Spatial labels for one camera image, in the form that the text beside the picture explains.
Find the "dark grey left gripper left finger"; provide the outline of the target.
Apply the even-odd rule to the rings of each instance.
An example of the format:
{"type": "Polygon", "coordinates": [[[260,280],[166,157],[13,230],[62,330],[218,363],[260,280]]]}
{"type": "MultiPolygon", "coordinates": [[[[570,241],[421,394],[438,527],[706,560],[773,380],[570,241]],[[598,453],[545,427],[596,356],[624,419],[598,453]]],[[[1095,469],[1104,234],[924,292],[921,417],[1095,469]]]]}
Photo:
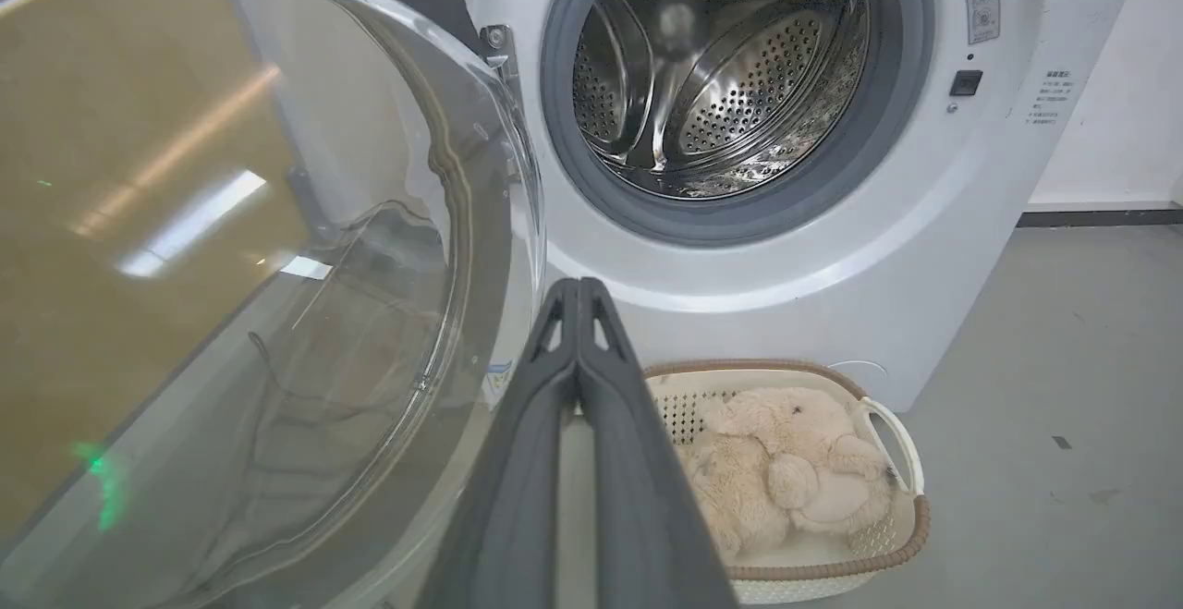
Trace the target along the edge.
{"type": "Polygon", "coordinates": [[[416,609],[555,609],[560,439],[578,281],[550,285],[416,609]]]}

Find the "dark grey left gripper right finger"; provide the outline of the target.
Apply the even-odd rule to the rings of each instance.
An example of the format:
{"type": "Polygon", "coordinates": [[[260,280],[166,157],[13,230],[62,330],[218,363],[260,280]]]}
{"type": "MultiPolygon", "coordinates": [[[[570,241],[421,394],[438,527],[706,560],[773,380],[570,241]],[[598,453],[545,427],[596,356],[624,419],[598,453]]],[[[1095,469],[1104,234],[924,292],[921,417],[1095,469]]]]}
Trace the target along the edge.
{"type": "Polygon", "coordinates": [[[738,609],[603,281],[578,280],[580,410],[594,433],[597,609],[738,609]]]}

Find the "glass washer door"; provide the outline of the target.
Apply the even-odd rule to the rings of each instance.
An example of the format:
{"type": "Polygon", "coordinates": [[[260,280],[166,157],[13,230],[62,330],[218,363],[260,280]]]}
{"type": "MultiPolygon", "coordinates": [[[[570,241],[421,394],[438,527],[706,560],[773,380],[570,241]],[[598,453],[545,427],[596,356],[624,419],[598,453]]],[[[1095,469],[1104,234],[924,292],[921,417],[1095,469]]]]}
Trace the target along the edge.
{"type": "Polygon", "coordinates": [[[411,604],[538,171],[465,0],[0,0],[0,609],[411,604]]]}

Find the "white front-load washing machine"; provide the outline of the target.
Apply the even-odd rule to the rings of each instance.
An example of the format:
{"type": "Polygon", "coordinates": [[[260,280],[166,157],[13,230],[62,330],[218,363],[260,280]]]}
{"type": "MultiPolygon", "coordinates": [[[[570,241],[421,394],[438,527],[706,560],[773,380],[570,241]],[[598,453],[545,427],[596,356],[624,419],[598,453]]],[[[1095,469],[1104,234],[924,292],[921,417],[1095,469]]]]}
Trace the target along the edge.
{"type": "Polygon", "coordinates": [[[605,281],[642,367],[804,359],[905,410],[1030,203],[1127,0],[1001,0],[1000,35],[976,45],[965,0],[935,0],[920,99],[870,179],[809,223],[723,248],[631,233],[567,179],[539,93],[551,0],[464,2],[477,27],[513,31],[545,273],[605,281]],[[972,98],[949,95],[959,70],[983,71],[972,98]]]}

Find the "metal door hinge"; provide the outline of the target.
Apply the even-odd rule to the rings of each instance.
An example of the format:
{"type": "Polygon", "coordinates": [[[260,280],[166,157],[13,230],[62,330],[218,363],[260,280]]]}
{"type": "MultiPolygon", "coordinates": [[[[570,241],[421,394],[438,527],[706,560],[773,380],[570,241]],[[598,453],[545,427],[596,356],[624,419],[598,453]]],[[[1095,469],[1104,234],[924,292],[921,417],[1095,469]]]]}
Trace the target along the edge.
{"type": "Polygon", "coordinates": [[[481,27],[479,35],[485,46],[487,66],[508,86],[516,84],[519,74],[513,31],[506,24],[491,24],[481,27]]]}

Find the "cream plush teddy bear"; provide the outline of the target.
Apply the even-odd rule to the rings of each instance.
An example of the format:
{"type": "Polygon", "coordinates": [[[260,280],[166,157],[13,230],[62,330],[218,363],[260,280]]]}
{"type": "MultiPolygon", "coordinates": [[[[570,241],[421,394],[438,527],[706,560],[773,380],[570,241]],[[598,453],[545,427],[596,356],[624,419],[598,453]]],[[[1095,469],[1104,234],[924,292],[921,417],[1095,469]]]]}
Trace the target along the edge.
{"type": "Polygon", "coordinates": [[[732,566],[800,532],[847,536],[892,508],[896,469],[815,387],[755,387],[715,401],[677,451],[715,551],[732,566]]]}

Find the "white plastic laundry basket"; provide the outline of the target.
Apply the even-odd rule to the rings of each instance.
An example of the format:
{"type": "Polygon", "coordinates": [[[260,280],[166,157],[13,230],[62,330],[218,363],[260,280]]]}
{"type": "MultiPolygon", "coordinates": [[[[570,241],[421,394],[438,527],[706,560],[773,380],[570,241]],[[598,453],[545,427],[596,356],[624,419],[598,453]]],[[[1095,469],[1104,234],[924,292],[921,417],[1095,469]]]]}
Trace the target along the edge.
{"type": "Polygon", "coordinates": [[[723,562],[743,603],[791,603],[854,591],[875,574],[913,559],[927,542],[931,507],[911,432],[845,374],[799,361],[719,359],[653,367],[645,381],[675,452],[704,428],[702,414],[715,401],[755,387],[815,387],[851,412],[859,436],[878,445],[896,469],[896,501],[870,529],[847,536],[800,532],[768,553],[744,555],[732,566],[723,562]]]}

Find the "stainless steel perforated drum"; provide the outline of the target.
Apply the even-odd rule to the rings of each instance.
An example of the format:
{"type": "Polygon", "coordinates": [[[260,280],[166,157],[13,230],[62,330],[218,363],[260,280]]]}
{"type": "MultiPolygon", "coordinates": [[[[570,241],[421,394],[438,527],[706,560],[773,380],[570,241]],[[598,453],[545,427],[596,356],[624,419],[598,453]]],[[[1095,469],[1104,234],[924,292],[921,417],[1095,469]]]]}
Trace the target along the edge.
{"type": "Polygon", "coordinates": [[[573,106],[605,170],[671,200],[743,195],[816,149],[854,99],[872,0],[595,0],[573,106]]]}

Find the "dark grey wall baseboard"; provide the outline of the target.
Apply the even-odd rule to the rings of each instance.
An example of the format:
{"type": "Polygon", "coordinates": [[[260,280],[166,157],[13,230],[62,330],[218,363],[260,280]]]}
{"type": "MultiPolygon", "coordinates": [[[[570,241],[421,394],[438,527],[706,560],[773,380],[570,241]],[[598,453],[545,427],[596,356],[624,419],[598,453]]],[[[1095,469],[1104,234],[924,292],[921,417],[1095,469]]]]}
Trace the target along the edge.
{"type": "Polygon", "coordinates": [[[1017,227],[1116,227],[1183,225],[1183,208],[1024,212],[1017,227]]]}

